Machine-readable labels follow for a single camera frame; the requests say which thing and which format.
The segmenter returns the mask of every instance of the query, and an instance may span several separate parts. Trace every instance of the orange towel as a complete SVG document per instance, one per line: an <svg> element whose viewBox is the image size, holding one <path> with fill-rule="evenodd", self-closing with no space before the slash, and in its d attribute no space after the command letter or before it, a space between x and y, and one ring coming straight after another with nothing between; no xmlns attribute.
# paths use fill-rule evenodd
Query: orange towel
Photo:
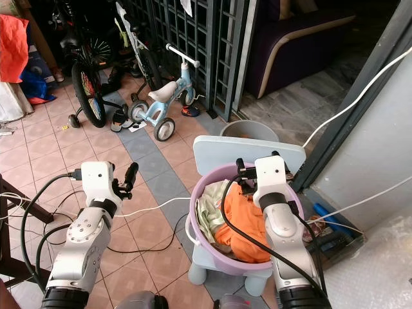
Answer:
<svg viewBox="0 0 412 309"><path fill-rule="evenodd" d="M243 232L268 246L262 210L242 195L241 187L233 184L225 200L225 214L229 221ZM215 240L232 248L234 255L247 263L263 263L270 254L236 233L225 223L214 235Z"/></svg>
<svg viewBox="0 0 412 309"><path fill-rule="evenodd" d="M0 14L0 82L21 82L28 61L26 19Z"/></svg>

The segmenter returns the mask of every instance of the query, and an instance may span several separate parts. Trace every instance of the kids tricycle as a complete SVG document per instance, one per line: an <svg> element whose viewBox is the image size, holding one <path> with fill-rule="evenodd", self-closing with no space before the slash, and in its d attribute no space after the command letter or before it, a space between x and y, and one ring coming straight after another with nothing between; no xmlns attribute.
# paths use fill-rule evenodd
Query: kids tricycle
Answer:
<svg viewBox="0 0 412 309"><path fill-rule="evenodd" d="M170 44L166 45L166 50L171 50L182 58L180 78L169 82L159 90L149 92L149 96L155 101L150 107L145 101L138 100L136 95L132 95L133 103L127 112L129 119L133 122L146 120L152 123L154 126L154 137L161 142L169 139L174 132L175 124L173 119L166 117L171 102L181 97L182 104L190 106L197 99L196 92L192 86L189 65L186 61L192 63L195 68L198 68L200 65L199 61L189 58Z"/></svg>

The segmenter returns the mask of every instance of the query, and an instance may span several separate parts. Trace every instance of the training wheel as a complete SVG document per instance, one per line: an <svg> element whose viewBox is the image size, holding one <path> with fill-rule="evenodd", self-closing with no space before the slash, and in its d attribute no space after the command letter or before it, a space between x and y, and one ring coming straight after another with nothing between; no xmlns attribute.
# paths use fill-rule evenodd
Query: training wheel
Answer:
<svg viewBox="0 0 412 309"><path fill-rule="evenodd" d="M163 118L156 127L154 127L154 137L160 141L164 142L168 140L174 132L174 121L172 118Z"/></svg>
<svg viewBox="0 0 412 309"><path fill-rule="evenodd" d="M69 115L69 124L71 127L78 129L80 127L79 118L77 118L77 116L74 114Z"/></svg>
<svg viewBox="0 0 412 309"><path fill-rule="evenodd" d="M130 108L127 111L127 116L134 122L139 122L142 120L142 117L139 115L139 112L147 113L149 105L143 100L137 100L132 103Z"/></svg>

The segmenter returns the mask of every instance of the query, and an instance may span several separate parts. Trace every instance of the handlebar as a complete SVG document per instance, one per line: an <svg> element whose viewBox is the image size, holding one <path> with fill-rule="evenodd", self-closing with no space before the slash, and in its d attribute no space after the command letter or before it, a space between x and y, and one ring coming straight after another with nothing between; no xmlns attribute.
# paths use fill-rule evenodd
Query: handlebar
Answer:
<svg viewBox="0 0 412 309"><path fill-rule="evenodd" d="M190 63L192 63L195 68L199 68L199 67L200 67L200 61L199 61L199 60L193 60L193 59L190 58L189 56L186 56L184 53L182 53L181 51L178 51L176 48L174 48L170 43L167 43L167 44L166 44L166 50L171 50L171 51L174 52L175 54L181 56L183 59L186 59L187 61L189 61Z"/></svg>

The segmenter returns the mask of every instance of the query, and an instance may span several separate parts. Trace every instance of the laundry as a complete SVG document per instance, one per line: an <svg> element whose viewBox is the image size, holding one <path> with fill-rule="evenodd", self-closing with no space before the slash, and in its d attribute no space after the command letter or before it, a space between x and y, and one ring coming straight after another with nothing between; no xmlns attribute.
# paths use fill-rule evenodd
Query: laundry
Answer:
<svg viewBox="0 0 412 309"><path fill-rule="evenodd" d="M199 228L209 243L216 242L214 234L225 223L218 205L228 182L228 180L223 180L207 185L202 196L196 200Z"/></svg>
<svg viewBox="0 0 412 309"><path fill-rule="evenodd" d="M238 184L233 184L226 196L225 214L234 226L268 247L262 211L252 200L242 195ZM269 253L236 233L226 223L216 231L214 239L222 245L230 246L241 261L264 263L270 260Z"/></svg>

